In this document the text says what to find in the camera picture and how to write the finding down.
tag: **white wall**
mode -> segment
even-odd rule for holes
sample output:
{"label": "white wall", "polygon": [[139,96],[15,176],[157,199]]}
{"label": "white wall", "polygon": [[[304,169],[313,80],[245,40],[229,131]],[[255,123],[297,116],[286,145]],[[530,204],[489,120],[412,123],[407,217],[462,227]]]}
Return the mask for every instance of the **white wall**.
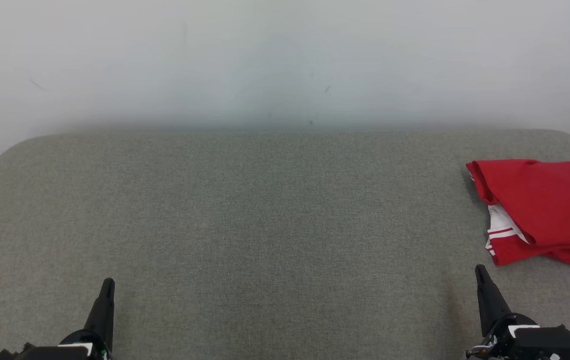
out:
{"label": "white wall", "polygon": [[0,0],[0,153],[95,122],[570,133],[570,0]]}

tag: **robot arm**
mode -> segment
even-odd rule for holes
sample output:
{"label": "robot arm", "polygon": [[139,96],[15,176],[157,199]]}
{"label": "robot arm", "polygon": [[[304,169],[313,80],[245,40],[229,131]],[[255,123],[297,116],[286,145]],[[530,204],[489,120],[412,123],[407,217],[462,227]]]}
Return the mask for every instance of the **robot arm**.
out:
{"label": "robot arm", "polygon": [[114,280],[102,282],[84,328],[70,333],[58,346],[26,343],[20,353],[0,352],[0,360],[110,360],[114,332]]}
{"label": "robot arm", "polygon": [[465,353],[469,360],[570,360],[570,331],[540,327],[511,312],[483,265],[476,266],[483,342]]}

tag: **folded red garment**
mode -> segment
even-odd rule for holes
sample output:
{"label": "folded red garment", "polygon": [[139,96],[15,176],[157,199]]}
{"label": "folded red garment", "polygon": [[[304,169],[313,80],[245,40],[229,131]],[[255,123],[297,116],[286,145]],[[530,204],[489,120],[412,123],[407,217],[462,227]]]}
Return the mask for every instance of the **folded red garment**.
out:
{"label": "folded red garment", "polygon": [[473,161],[467,169],[489,206],[495,264],[536,255],[570,264],[570,161]]}

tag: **gray fabric surface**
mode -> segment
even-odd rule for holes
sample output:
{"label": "gray fabric surface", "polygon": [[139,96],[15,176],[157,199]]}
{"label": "gray fabric surface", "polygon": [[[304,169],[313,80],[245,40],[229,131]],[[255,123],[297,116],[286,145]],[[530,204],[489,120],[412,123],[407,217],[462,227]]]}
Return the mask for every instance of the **gray fabric surface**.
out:
{"label": "gray fabric surface", "polygon": [[550,130],[40,137],[0,157],[0,350],[116,281],[119,360],[458,359],[474,266],[570,328],[570,265],[495,267],[465,163],[570,160]]}

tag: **gray upholstered table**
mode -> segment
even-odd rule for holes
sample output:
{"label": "gray upholstered table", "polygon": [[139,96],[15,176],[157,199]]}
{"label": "gray upholstered table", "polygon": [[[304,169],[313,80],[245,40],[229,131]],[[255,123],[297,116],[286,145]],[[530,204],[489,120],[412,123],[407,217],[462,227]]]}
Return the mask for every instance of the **gray upholstered table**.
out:
{"label": "gray upholstered table", "polygon": [[56,344],[116,280],[119,360],[457,359],[474,266],[570,328],[570,265],[496,268],[465,163],[550,130],[39,137],[0,157],[0,350]]}

